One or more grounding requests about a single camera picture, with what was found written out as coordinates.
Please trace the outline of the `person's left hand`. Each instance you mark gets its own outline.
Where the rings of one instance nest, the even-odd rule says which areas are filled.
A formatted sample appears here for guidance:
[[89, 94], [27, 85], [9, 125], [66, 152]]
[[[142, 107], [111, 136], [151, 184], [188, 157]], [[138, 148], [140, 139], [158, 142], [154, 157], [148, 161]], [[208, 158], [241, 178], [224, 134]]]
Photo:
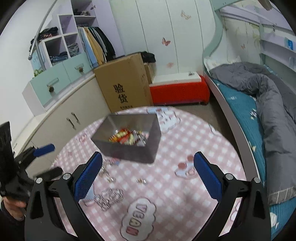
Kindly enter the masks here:
[[23, 210], [26, 208], [27, 204], [23, 201], [15, 200], [11, 197], [3, 197], [4, 206], [10, 215], [18, 220], [22, 221], [25, 218]]

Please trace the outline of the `person's left forearm black sleeve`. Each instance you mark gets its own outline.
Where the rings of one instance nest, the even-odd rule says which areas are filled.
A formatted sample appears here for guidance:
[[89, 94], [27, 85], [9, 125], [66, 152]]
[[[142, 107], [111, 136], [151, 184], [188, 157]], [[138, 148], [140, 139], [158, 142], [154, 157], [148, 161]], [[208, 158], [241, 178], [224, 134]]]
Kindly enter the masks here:
[[15, 219], [1, 202], [1, 240], [25, 240], [25, 217]]

